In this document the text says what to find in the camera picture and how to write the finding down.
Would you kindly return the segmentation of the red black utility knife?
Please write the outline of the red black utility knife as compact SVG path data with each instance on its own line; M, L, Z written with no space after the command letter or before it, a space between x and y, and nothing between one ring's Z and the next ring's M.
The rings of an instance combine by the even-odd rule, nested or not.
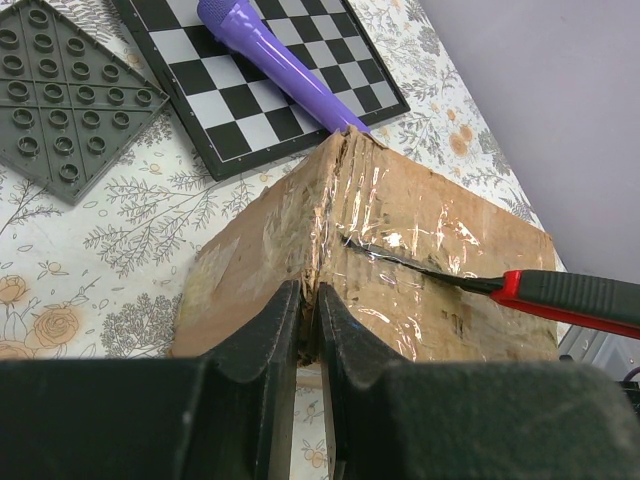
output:
M460 277L343 235L343 243L374 259L402 265L431 279L484 295L504 307L557 322L629 338L639 337L639 286L582 274L510 270L500 277Z

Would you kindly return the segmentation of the brown cardboard express box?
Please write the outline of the brown cardboard express box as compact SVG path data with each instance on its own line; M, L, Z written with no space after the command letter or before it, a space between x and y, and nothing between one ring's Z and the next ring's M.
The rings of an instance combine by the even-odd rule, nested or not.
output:
M301 284L299 351L314 358L321 285L409 360L549 360L552 321L409 269L462 278L552 270L542 230L357 131L336 133L251 201L198 254L170 352L196 356L254 318L282 283Z

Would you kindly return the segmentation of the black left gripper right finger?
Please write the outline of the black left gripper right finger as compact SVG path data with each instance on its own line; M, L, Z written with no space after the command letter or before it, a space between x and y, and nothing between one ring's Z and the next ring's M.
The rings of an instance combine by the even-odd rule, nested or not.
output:
M635 479L622 386L569 361L415 363L317 297L334 479Z

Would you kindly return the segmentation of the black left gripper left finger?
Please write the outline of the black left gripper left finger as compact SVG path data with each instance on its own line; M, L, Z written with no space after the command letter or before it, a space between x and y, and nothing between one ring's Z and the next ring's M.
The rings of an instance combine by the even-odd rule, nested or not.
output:
M5 479L285 479L301 287L191 358L1 365Z

